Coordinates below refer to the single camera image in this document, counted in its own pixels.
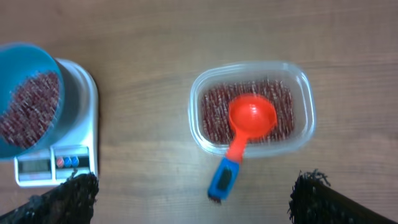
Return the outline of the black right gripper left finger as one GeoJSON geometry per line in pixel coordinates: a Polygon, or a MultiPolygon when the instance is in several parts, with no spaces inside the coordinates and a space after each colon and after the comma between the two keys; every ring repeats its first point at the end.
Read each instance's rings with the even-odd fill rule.
{"type": "Polygon", "coordinates": [[[8,224],[90,224],[99,192],[94,173],[76,175],[42,194],[33,195],[20,207],[1,215],[8,224]]]}

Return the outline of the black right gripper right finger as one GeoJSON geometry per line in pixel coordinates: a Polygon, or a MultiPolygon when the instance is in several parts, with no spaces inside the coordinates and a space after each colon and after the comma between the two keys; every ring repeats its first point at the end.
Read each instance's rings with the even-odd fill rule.
{"type": "Polygon", "coordinates": [[[290,194],[289,220],[294,224],[397,224],[333,190],[327,175],[300,172],[290,194]]]}

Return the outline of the orange scoop with blue handle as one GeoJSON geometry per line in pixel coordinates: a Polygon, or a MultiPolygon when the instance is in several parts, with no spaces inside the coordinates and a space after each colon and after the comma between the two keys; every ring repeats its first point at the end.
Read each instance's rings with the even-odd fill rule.
{"type": "Polygon", "coordinates": [[[215,203],[228,198],[248,141],[267,136],[277,126],[277,113],[272,103],[255,94],[241,95],[231,101],[228,117],[234,138],[207,191],[208,198],[215,203]]]}

